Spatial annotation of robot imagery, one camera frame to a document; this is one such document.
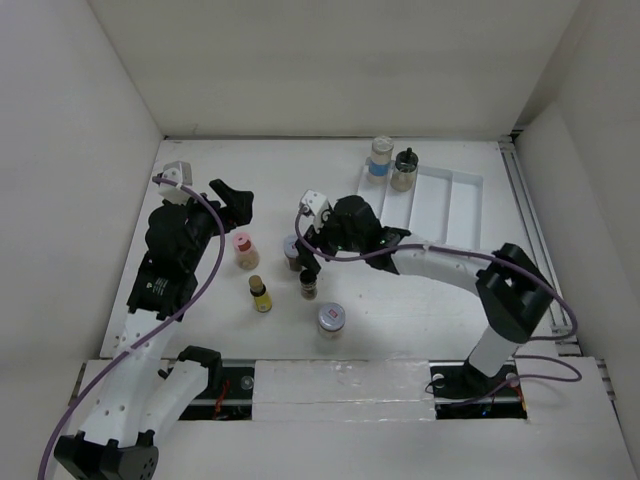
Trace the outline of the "white lid brown spice jar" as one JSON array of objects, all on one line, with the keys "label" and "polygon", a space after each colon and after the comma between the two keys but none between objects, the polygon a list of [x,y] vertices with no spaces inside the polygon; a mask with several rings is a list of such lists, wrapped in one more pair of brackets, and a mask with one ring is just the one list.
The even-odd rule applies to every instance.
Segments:
[{"label": "white lid brown spice jar", "polygon": [[298,238],[295,234],[288,235],[283,240],[283,253],[287,261],[287,265],[291,271],[299,272],[302,266],[299,263],[299,252],[296,247]]}]

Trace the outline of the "tall blue label spice bottle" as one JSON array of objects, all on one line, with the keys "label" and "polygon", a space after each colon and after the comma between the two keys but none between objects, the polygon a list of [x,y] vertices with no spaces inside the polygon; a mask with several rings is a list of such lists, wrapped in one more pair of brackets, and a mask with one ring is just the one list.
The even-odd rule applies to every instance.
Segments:
[{"label": "tall blue label spice bottle", "polygon": [[388,136],[378,136],[372,140],[367,177],[371,183],[386,181],[392,160],[394,141]]}]

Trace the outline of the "black cap beige spice jar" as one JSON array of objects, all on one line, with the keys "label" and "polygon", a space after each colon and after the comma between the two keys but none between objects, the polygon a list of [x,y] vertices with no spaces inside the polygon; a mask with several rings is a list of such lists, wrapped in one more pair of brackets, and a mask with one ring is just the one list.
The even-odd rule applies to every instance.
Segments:
[{"label": "black cap beige spice jar", "polygon": [[409,191],[417,176],[419,159],[411,147],[397,154],[390,185],[399,192]]}]

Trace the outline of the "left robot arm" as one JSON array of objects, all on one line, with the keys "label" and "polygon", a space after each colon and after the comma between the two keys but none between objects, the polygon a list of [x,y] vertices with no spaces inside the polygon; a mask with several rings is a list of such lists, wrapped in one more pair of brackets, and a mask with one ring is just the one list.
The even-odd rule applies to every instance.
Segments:
[{"label": "left robot arm", "polygon": [[217,199],[161,175],[164,198],[148,218],[146,252],[127,300],[127,316],[113,360],[78,394],[99,390],[93,409],[74,434],[48,444],[75,479],[150,479],[159,442],[198,395],[222,387],[219,352],[189,346],[165,373],[162,355],[186,311],[211,284],[196,269],[212,238],[223,240],[253,217],[254,195],[220,179],[210,181]]}]

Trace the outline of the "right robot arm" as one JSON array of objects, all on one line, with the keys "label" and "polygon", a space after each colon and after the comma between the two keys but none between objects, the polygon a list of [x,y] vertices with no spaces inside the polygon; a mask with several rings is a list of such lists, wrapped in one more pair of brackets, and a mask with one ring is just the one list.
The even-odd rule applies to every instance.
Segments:
[{"label": "right robot arm", "polygon": [[491,254],[439,246],[402,228],[384,226],[360,196],[335,204],[308,190],[299,202],[295,229],[298,261],[312,273],[321,260],[364,262],[400,276],[424,277],[457,287],[481,302],[488,325],[453,374],[437,384],[451,399],[487,393],[504,380],[503,365],[528,343],[553,300],[553,290],[526,253],[506,243]]}]

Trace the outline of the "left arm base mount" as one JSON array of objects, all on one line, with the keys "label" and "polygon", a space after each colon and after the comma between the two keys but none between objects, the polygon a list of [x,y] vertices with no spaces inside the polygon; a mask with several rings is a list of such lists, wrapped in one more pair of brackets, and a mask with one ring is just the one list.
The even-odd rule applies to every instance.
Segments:
[{"label": "left arm base mount", "polygon": [[255,386],[255,362],[223,360],[222,377],[187,406],[182,421],[250,420]]}]

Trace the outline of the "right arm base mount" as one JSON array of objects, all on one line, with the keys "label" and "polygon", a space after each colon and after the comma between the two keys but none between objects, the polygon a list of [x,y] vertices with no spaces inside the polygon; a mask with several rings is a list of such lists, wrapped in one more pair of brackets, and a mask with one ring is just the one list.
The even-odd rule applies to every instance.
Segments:
[{"label": "right arm base mount", "polygon": [[463,362],[430,365],[425,392],[434,399],[437,420],[526,420],[524,396],[513,380],[517,369],[507,362],[494,377],[472,373]]}]

